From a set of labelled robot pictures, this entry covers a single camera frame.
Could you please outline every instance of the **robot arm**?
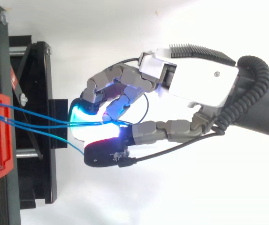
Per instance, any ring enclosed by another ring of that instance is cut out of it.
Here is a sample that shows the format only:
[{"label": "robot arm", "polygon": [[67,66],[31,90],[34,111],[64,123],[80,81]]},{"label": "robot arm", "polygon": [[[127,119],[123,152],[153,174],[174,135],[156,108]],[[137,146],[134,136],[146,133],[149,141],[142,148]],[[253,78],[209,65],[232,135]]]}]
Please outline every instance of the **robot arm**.
[{"label": "robot arm", "polygon": [[[119,96],[107,107],[103,120],[118,119],[143,93],[158,86],[190,100],[191,105],[201,105],[201,109],[191,122],[147,121],[121,127],[119,137],[87,145],[85,163],[94,167],[129,166],[141,160],[129,157],[128,146],[167,139],[183,143],[172,149],[176,150],[210,136],[224,135],[231,124],[269,135],[269,67],[252,56],[242,57],[235,65],[221,52],[195,45],[174,45],[143,52],[139,69],[116,64],[95,75],[81,96],[90,105],[86,107],[89,112]],[[118,91],[105,95],[108,88]],[[166,107],[173,110],[175,106]],[[210,130],[214,133],[205,135]]]}]

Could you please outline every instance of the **metal rod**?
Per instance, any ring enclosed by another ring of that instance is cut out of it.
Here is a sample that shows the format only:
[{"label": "metal rod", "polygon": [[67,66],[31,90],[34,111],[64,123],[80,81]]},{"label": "metal rod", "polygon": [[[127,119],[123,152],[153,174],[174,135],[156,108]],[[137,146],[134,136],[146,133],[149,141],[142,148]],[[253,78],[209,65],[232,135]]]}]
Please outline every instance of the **metal rod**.
[{"label": "metal rod", "polygon": [[17,158],[34,158],[38,157],[35,149],[17,149],[16,150]]},{"label": "metal rod", "polygon": [[9,56],[10,56],[10,57],[23,56],[24,54],[25,54],[25,51],[9,52]]},{"label": "metal rod", "polygon": [[22,57],[26,51],[25,47],[10,47],[9,48],[9,55],[10,57]]}]

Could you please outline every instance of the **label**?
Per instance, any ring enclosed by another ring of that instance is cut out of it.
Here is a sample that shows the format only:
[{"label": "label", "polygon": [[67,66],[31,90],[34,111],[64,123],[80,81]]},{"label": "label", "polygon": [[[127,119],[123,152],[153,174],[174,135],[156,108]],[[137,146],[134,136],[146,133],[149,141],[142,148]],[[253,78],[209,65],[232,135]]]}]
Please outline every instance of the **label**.
[{"label": "label", "polygon": [[12,67],[11,67],[11,85],[12,85],[12,89],[15,90],[15,87],[17,85],[17,78]]}]

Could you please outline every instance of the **black cable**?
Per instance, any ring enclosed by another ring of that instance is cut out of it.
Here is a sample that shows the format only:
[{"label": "black cable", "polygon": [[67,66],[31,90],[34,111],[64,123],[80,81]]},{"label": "black cable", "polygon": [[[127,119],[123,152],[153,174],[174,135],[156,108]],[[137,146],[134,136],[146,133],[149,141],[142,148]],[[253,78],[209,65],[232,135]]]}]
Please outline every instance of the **black cable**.
[{"label": "black cable", "polygon": [[269,67],[263,60],[255,56],[243,56],[238,60],[238,66],[249,68],[254,73],[254,85],[237,101],[222,110],[215,121],[217,127],[211,128],[218,135],[224,135],[227,127],[242,114],[248,112],[250,107],[258,102],[269,89]]},{"label": "black cable", "polygon": [[[144,118],[147,116],[147,113],[148,113],[148,111],[149,111],[149,100],[148,100],[148,97],[147,97],[146,94],[144,94],[144,96],[145,96],[145,98],[146,98],[146,100],[147,100],[147,109],[146,109],[145,115],[144,115],[144,116],[140,119],[140,121],[137,122],[137,123],[140,123],[141,121],[143,121]],[[119,121],[119,122],[124,122],[124,123],[129,123],[129,124],[133,124],[133,123],[130,123],[130,122],[127,122],[127,121],[124,121],[124,120],[117,120],[117,121]]]},{"label": "black cable", "polygon": [[178,150],[180,148],[183,148],[185,146],[188,146],[190,144],[193,144],[195,142],[198,142],[198,141],[201,141],[203,139],[206,139],[206,138],[209,138],[209,137],[214,137],[214,136],[218,136],[217,133],[212,133],[212,134],[208,134],[208,135],[203,135],[203,136],[200,136],[200,137],[196,137],[188,142],[185,142],[183,144],[180,144],[180,145],[177,145],[173,148],[170,148],[170,149],[167,149],[167,150],[164,150],[164,151],[160,151],[160,152],[156,152],[154,154],[151,154],[151,155],[148,155],[148,156],[144,156],[144,157],[141,157],[141,158],[137,158],[135,159],[135,162],[141,162],[141,161],[144,161],[144,160],[147,160],[147,159],[151,159],[151,158],[155,158],[155,157],[158,157],[158,156],[162,156],[164,154],[167,154],[167,153],[170,153],[172,151],[175,151],[175,150]]},{"label": "black cable", "polygon": [[111,66],[107,67],[107,69],[108,68],[111,68],[111,67],[113,67],[113,66],[115,66],[117,64],[120,64],[120,63],[127,63],[127,62],[133,62],[133,61],[137,61],[138,62],[138,60],[139,60],[139,58],[132,58],[132,59],[123,60],[123,61],[120,61],[120,62],[115,63],[114,65],[111,65]]},{"label": "black cable", "polygon": [[149,100],[148,100],[148,98],[147,98],[147,95],[146,94],[144,94],[144,96],[145,96],[145,98],[146,98],[146,101],[147,101],[147,109],[146,109],[146,112],[145,112],[145,115],[140,119],[140,121],[139,122],[137,122],[137,123],[140,123],[141,121],[143,121],[144,120],[144,118],[147,116],[147,113],[148,113],[148,111],[149,111]]},{"label": "black cable", "polygon": [[120,63],[127,63],[127,62],[133,62],[133,61],[137,61],[138,62],[139,58],[132,58],[132,59],[127,59],[127,60],[123,60],[123,61],[120,61],[116,64],[120,64]]}]

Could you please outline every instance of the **red frame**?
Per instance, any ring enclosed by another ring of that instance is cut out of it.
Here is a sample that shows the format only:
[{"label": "red frame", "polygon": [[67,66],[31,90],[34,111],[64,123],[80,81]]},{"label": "red frame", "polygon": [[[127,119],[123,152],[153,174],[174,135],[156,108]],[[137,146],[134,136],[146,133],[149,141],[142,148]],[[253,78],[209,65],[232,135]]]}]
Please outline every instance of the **red frame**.
[{"label": "red frame", "polygon": [[[10,97],[0,94],[0,103],[10,105]],[[0,116],[10,118],[10,108],[0,106]],[[0,178],[13,169],[11,126],[0,121]]]}]

